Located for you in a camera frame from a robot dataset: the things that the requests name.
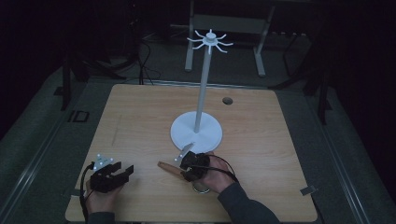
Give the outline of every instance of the metal frame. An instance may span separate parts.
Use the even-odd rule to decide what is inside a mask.
[[[268,35],[268,30],[274,16],[274,11],[275,6],[271,6],[270,12],[266,20],[208,16],[194,14],[194,0],[190,0],[189,38],[193,39],[193,33],[195,29],[213,29],[223,32],[237,32],[261,35],[259,44],[257,45],[257,47],[253,48],[253,53],[256,61],[258,75],[259,77],[265,77],[265,70],[262,62],[262,48],[265,42],[265,38]],[[189,45],[187,46],[186,65],[184,68],[186,72],[190,72],[192,70],[192,60],[194,55],[192,48],[193,43],[189,42]]]

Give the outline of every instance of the dark background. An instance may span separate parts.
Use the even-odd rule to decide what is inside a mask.
[[[66,52],[82,51],[102,61],[113,54],[133,54],[138,48],[133,38],[142,32],[139,24],[149,23],[166,38],[170,23],[187,24],[189,5],[186,2],[1,1],[0,137],[19,117],[44,80],[62,65]],[[316,47],[309,53],[312,60],[304,66],[329,64],[331,86],[336,89],[376,170],[396,201],[393,173],[396,9],[390,1],[340,2],[344,4],[325,7],[330,15]],[[244,3],[233,1],[233,4]],[[294,9],[295,6],[282,6],[271,29],[281,31],[286,19],[299,18],[301,15],[293,14]],[[135,34],[129,26],[131,21],[138,21]],[[125,40],[125,34],[131,38]]]

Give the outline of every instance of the small wooden stick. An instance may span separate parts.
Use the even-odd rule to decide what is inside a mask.
[[[176,166],[173,166],[171,164],[168,164],[166,162],[163,161],[158,161],[157,164],[159,167],[163,168],[166,172],[171,173],[172,175],[177,176],[178,178],[182,179],[182,180],[186,180],[184,178],[184,176],[181,174],[183,172],[182,169],[177,168]]]

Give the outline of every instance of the person's left hand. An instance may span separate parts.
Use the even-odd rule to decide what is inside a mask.
[[[101,193],[98,191],[93,191],[91,189],[91,180],[86,182],[87,194],[86,202],[88,209],[88,214],[96,212],[112,212],[114,213],[114,203],[117,199],[117,195],[123,188],[123,185],[111,190],[108,193]]]

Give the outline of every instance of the person's right hand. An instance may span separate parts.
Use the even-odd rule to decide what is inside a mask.
[[[206,154],[214,155],[213,152],[208,152]],[[209,158],[210,158],[209,166],[224,171],[229,171],[227,163],[225,163],[225,161],[216,157],[209,157]],[[204,185],[206,185],[208,188],[210,188],[210,190],[215,191],[216,193],[221,193],[233,183],[233,180],[228,175],[215,170],[208,170],[207,174],[204,175],[204,177],[201,178],[199,181]]]

